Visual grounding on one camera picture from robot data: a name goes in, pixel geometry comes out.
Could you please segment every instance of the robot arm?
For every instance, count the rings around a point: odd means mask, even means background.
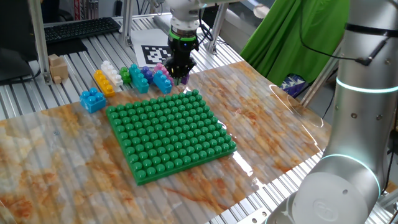
[[[195,66],[199,9],[234,0],[166,0],[172,8],[165,66],[181,79]],[[329,145],[299,190],[266,224],[363,224],[386,184],[386,149],[397,104],[398,3],[351,0]]]
[[[168,45],[172,50],[172,56],[165,61],[165,67],[169,71],[175,83],[189,74],[196,65],[190,53],[199,50],[197,29],[200,26],[200,9],[214,3],[236,2],[237,0],[166,0],[170,6],[173,18],[169,32]]]

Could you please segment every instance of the green lego brick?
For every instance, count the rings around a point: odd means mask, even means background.
[[[236,143],[198,93],[193,90],[106,109],[137,185],[236,150]]]
[[[120,69],[120,75],[122,76],[122,80],[123,80],[124,84],[131,83],[130,73],[126,67],[122,67]]]

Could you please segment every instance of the green curtain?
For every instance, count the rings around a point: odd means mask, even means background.
[[[276,0],[241,56],[278,86],[291,73],[309,83],[314,81],[329,60],[302,46],[301,4],[304,43],[321,52],[335,51],[348,20],[349,0]]]

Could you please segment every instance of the yellow lego brick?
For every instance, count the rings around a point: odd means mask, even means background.
[[[94,73],[94,79],[95,81],[97,81],[99,87],[102,89],[105,97],[111,97],[115,95],[113,87],[109,84],[109,81],[106,79],[101,70],[97,70]]]

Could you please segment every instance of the computer monitor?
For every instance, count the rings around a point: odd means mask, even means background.
[[[0,81],[29,75],[37,60],[28,0],[0,0]]]

